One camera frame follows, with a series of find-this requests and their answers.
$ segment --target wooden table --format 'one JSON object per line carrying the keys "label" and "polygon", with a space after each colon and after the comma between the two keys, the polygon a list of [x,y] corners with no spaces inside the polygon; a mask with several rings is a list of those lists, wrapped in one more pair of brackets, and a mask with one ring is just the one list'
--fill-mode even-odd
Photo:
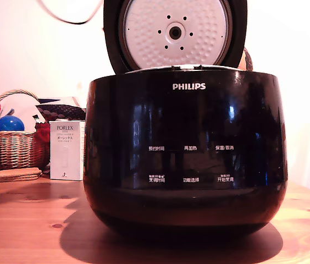
{"label": "wooden table", "polygon": [[0,183],[0,263],[310,263],[310,190],[289,182],[262,230],[208,246],[131,243],[101,223],[82,182]]}

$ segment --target open lid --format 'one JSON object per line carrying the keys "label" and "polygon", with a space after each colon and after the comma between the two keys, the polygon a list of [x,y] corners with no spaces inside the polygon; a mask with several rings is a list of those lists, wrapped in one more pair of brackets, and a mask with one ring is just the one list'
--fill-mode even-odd
{"label": "open lid", "polygon": [[238,67],[246,0],[107,0],[104,32],[116,74],[178,64]]}

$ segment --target woven basket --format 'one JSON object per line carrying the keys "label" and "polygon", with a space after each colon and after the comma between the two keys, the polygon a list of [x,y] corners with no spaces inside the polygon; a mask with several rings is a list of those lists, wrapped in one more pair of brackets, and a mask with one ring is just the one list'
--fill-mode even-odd
{"label": "woven basket", "polygon": [[[0,101],[13,94],[37,97],[25,90],[8,91]],[[35,132],[0,131],[0,170],[38,167],[44,169],[50,160],[50,145],[38,139]]]}

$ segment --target philips logo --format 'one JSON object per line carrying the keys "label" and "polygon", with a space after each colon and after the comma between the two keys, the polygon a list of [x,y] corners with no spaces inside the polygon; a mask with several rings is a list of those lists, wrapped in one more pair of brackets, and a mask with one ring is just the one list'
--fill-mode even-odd
{"label": "philips logo", "polygon": [[205,90],[206,84],[173,84],[173,90]]}

